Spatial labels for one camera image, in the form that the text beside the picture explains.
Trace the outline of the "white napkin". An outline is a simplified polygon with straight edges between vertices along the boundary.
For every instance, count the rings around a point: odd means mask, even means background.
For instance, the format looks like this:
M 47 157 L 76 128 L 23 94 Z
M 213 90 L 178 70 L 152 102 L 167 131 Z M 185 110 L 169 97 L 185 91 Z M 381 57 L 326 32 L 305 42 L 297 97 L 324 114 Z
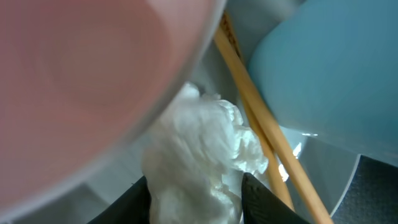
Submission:
M 244 173 L 268 159 L 237 106 L 187 82 L 150 129 L 142 172 L 151 223 L 239 223 Z

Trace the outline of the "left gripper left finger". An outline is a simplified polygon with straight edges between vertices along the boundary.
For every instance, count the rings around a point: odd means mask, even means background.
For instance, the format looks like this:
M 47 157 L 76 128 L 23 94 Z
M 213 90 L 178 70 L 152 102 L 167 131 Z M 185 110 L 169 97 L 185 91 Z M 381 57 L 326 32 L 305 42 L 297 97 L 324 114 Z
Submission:
M 149 224 L 151 196 L 142 176 L 88 224 Z

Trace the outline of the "grey plate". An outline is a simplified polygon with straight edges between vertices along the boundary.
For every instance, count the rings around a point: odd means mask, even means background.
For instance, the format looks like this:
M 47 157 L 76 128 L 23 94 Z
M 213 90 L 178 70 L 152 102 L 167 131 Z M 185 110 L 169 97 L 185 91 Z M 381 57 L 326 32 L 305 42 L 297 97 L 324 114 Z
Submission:
M 279 20 L 268 13 L 267 1 L 230 1 L 227 12 L 245 60 L 256 44 Z M 243 103 L 215 44 L 194 69 L 191 82 L 206 93 L 219 93 L 243 110 Z M 331 215 L 337 211 L 356 172 L 359 154 L 340 149 L 299 131 L 282 128 L 294 155 Z M 74 185 L 13 223 L 86 223 L 99 215 L 141 176 L 142 151 L 150 143 L 147 133 L 125 143 L 112 160 L 95 174 Z

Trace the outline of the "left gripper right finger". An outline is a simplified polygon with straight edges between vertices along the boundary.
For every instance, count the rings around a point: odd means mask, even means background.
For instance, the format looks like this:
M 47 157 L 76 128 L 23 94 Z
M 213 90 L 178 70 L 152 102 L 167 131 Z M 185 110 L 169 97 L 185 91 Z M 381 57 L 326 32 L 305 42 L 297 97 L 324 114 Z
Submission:
M 308 224 L 252 174 L 241 184 L 244 224 Z

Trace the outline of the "pink cup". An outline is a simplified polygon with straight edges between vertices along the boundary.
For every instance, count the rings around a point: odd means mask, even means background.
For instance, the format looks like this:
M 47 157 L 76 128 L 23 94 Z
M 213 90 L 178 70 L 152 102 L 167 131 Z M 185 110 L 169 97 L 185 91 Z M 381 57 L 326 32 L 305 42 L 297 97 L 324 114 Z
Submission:
M 83 182 L 179 92 L 226 3 L 1 1 L 1 221 Z

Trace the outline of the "blue cup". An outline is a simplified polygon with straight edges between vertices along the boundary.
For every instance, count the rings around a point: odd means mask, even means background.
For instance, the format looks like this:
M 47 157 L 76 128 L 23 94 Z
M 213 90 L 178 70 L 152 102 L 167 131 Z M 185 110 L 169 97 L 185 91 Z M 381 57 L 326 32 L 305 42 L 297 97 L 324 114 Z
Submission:
M 307 1 L 248 70 L 280 125 L 397 165 L 397 0 Z

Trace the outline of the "wooden chopstick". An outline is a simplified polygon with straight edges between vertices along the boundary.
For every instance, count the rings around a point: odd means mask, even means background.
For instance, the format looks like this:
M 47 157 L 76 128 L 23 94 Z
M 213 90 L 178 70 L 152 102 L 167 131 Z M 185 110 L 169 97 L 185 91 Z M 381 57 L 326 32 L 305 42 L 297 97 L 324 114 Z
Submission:
M 244 66 L 244 59 L 242 57 L 239 43 L 234 33 L 233 25 L 231 23 L 231 19 L 226 11 L 223 12 L 220 22 L 220 28 L 226 35 L 229 40 L 230 45 L 234 49 L 236 55 L 239 57 L 241 63 Z M 291 210 L 295 211 L 292 199 L 289 194 L 289 190 L 282 180 L 282 176 L 279 172 L 279 165 L 273 150 L 271 149 L 269 142 L 266 138 L 266 135 L 263 133 L 257 119 L 252 112 L 251 107 L 248 104 L 247 99 L 241 94 L 241 101 L 243 103 L 243 107 L 246 113 L 246 116 L 249 121 L 249 125 L 252 130 L 257 134 L 259 141 L 261 143 L 263 154 L 268 158 L 269 165 L 266 171 L 266 176 L 269 179 L 269 185 L 271 187 L 271 191 L 276 194 L 276 196 L 283 201 L 286 206 L 288 206 Z
M 214 40 L 233 76 L 239 92 L 248 102 L 249 108 L 259 123 L 260 129 L 270 142 L 272 149 L 278 155 L 313 219 L 316 223 L 332 223 L 333 221 L 328 211 L 301 164 L 293 155 L 293 151 L 279 128 L 277 121 L 263 102 L 249 77 L 246 67 L 240 61 L 227 36 L 220 27 L 215 32 Z

